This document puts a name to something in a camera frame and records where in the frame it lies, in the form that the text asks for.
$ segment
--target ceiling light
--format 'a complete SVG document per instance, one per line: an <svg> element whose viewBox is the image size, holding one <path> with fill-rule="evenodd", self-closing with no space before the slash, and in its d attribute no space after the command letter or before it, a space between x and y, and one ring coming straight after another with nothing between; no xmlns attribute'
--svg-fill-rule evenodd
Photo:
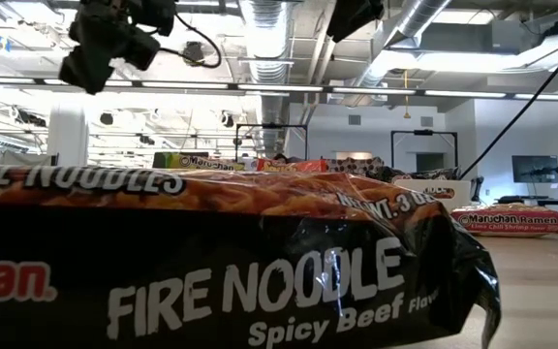
<svg viewBox="0 0 558 349"><path fill-rule="evenodd" d="M60 79L45 79L46 84L68 84Z"/></svg>
<svg viewBox="0 0 558 349"><path fill-rule="evenodd" d="M120 81L120 80L108 80L105 82L105 86L132 86L133 83L130 81Z"/></svg>
<svg viewBox="0 0 558 349"><path fill-rule="evenodd" d="M238 86L238 89L249 91L322 92L324 88L320 86L242 83Z"/></svg>
<svg viewBox="0 0 558 349"><path fill-rule="evenodd" d="M0 78L0 83L29 83L34 84L33 79L24 78Z"/></svg>
<svg viewBox="0 0 558 349"><path fill-rule="evenodd" d="M516 56L509 54L430 52L418 59L416 68L456 73L497 73L516 65Z"/></svg>
<svg viewBox="0 0 558 349"><path fill-rule="evenodd" d="M503 98L506 93L500 92L469 92L469 91L425 91L426 96L466 97L466 98Z"/></svg>
<svg viewBox="0 0 558 349"><path fill-rule="evenodd" d="M513 96L514 99L519 99L519 100L530 100L531 98L533 98L533 94L529 94L529 93L517 93L515 96ZM538 101L558 101L558 95L556 94L543 94L540 95L538 97Z"/></svg>
<svg viewBox="0 0 558 349"><path fill-rule="evenodd" d="M25 21L39 23L58 23L62 15L57 14L46 2L6 1L6 4Z"/></svg>
<svg viewBox="0 0 558 349"><path fill-rule="evenodd" d="M144 81L145 87L158 88L184 88L184 89L228 89L226 83L203 83L203 82L168 82L168 81Z"/></svg>
<svg viewBox="0 0 558 349"><path fill-rule="evenodd" d="M373 94L373 95L403 95L412 96L415 90L396 88L359 88L359 87L333 87L335 93Z"/></svg>
<svg viewBox="0 0 558 349"><path fill-rule="evenodd" d="M293 59L277 59L277 58L256 58L256 57L238 57L240 63L268 63L268 64L285 64L294 65Z"/></svg>
<svg viewBox="0 0 558 349"><path fill-rule="evenodd" d="M444 9L432 22L446 24L487 24L493 19L496 19L494 15L498 15L499 13L500 11L496 10L490 12L490 10Z"/></svg>

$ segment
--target stand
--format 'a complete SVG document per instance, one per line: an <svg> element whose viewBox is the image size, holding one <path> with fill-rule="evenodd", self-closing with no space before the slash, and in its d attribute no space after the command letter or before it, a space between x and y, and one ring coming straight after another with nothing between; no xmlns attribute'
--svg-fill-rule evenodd
<svg viewBox="0 0 558 349"><path fill-rule="evenodd" d="M309 132L307 125L277 125L274 123L264 123L264 124L236 124L236 138L233 140L235 145L235 161L238 162L238 144L240 141L240 136L238 135L241 127L262 127L263 130L279 130L287 128L300 128L305 131L305 160L309 159Z"/></svg>

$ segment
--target black cable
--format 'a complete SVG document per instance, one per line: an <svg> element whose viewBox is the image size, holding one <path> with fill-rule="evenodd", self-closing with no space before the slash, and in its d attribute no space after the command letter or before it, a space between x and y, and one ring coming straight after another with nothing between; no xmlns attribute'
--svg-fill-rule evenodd
<svg viewBox="0 0 558 349"><path fill-rule="evenodd" d="M475 160L475 162L473 162L473 164L471 164L471 166L469 166L468 169L460 176L460 179L464 178L464 176L467 173L469 173L485 157L485 155L487 155L488 152L490 152L490 150L494 147L494 145L499 140L501 140L501 138L503 138L503 136L510 130L510 128L513 126L513 124L515 124L515 122L518 121L520 116L522 116L529 109L529 107L531 107L533 105L533 103L538 99L538 97L540 97L542 92L554 80L554 78L557 76L557 74L558 74L558 66L557 66L557 69L555 69L554 72L552 72L552 74L550 74L548 79L546 79L546 81L543 82L542 86L540 86L538 91L533 95L533 97L531 97L529 102L522 108L522 110L520 110L518 112L518 114L510 121L510 123L507 126L505 126L503 131L501 131L501 133L494 139L494 141L492 141L492 143L490 143L490 145L483 151L483 153L480 155L480 157L478 157L477 160Z"/></svg>
<svg viewBox="0 0 558 349"><path fill-rule="evenodd" d="M542 33L536 33L536 32L534 32L533 30L531 30L531 28L527 25L527 23L525 23L525 22L523 22L523 21L520 21L520 24L522 24L522 26L524 26L524 27L527 29L527 31L528 31L529 33L531 33L531 34L533 34L533 35L538 35L538 36L541 36L541 35L542 35Z"/></svg>
<svg viewBox="0 0 558 349"><path fill-rule="evenodd" d="M221 50L217 47L216 44L214 44L212 39L208 38L205 34L203 34L197 28L193 27L192 25L190 25L189 23L184 21L184 19L182 19L182 17L178 13L175 14L175 17L178 18L178 20L180 21L180 23L182 23L182 25L187 27L189 30L194 31L195 33L197 33L202 38L204 38L212 46L212 48L214 48L214 50L217 53L217 57L218 57L217 62L214 63L214 64L207 64L207 63L204 63L204 62L201 62L201 61L197 61L197 60L187 56L186 54L181 53L181 52L179 52L175 49L171 49L171 48L161 48L161 51L169 52L169 53L175 54L177 56L180 56L180 57L182 57L182 58L184 58L188 61L191 61L191 62L195 63L196 65L198 65L200 67L209 68L209 69L219 68L221 66L221 63L223 62L223 57L221 55Z"/></svg>

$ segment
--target fire noodle package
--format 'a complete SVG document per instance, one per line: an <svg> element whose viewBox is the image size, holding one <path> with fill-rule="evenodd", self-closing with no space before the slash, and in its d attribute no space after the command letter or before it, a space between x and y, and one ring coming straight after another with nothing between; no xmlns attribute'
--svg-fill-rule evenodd
<svg viewBox="0 0 558 349"><path fill-rule="evenodd" d="M477 303L486 348L498 284L440 203L363 177L0 167L2 343L381 348Z"/></svg>
<svg viewBox="0 0 558 349"><path fill-rule="evenodd" d="M558 233L558 212L541 206L467 206L451 216L474 235L536 238Z"/></svg>
<svg viewBox="0 0 558 349"><path fill-rule="evenodd" d="M269 159L258 159L258 171L262 172L326 172L326 160L302 161L283 164Z"/></svg>

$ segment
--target television monitor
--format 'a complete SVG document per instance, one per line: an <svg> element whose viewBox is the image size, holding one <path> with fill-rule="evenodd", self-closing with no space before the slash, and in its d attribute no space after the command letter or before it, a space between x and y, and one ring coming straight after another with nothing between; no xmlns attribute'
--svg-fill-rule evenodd
<svg viewBox="0 0 558 349"><path fill-rule="evenodd" d="M549 171L556 169L556 156L525 156L511 157L513 181L515 183L558 183L558 173Z"/></svg>

